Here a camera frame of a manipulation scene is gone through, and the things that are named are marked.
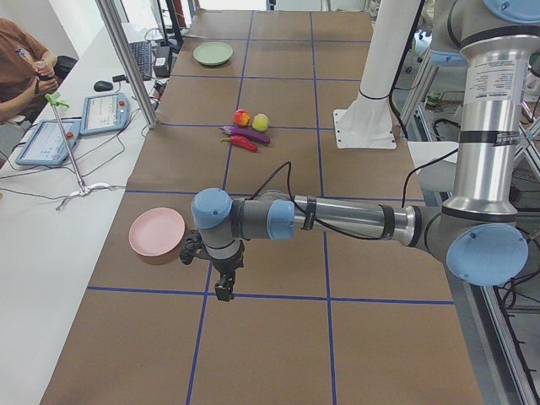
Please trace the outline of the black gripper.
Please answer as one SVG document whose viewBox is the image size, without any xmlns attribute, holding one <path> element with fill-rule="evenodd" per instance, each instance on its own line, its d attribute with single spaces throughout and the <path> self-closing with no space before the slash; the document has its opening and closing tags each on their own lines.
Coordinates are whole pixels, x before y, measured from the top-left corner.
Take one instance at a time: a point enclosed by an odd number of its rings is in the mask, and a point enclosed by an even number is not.
<svg viewBox="0 0 540 405">
<path fill-rule="evenodd" d="M 221 275 L 214 285 L 218 300 L 232 300 L 235 297 L 235 273 L 237 269 L 244 267 L 244 250 L 244 242 L 234 240 L 231 245 L 212 252 L 213 267 Z"/>
</svg>

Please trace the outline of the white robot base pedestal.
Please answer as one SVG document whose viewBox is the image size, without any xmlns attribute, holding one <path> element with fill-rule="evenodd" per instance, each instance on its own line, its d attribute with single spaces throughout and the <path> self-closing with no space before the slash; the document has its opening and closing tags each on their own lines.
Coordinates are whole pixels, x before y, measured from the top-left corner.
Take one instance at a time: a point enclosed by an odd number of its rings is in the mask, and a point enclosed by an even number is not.
<svg viewBox="0 0 540 405">
<path fill-rule="evenodd" d="M 419 0 L 383 0 L 375 22 L 356 100 L 333 112 L 340 149 L 394 149 L 391 91 L 411 29 L 422 10 Z"/>
</svg>

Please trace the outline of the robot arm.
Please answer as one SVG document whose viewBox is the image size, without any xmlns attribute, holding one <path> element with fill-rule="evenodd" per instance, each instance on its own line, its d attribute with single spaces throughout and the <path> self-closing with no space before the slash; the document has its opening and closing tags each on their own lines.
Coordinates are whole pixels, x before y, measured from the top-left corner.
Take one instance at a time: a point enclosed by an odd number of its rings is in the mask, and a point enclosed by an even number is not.
<svg viewBox="0 0 540 405">
<path fill-rule="evenodd" d="M 220 275 L 218 299 L 231 300 L 247 240 L 286 240 L 296 229 L 321 227 L 426 251 L 470 284 L 509 281 L 528 258 L 509 194 L 523 86 L 538 47 L 536 1 L 437 2 L 431 51 L 467 62 L 454 186 L 441 208 L 332 201 L 264 186 L 234 199 L 209 188 L 192 201 L 195 229 L 181 243 L 182 262 L 210 261 Z"/>
</svg>

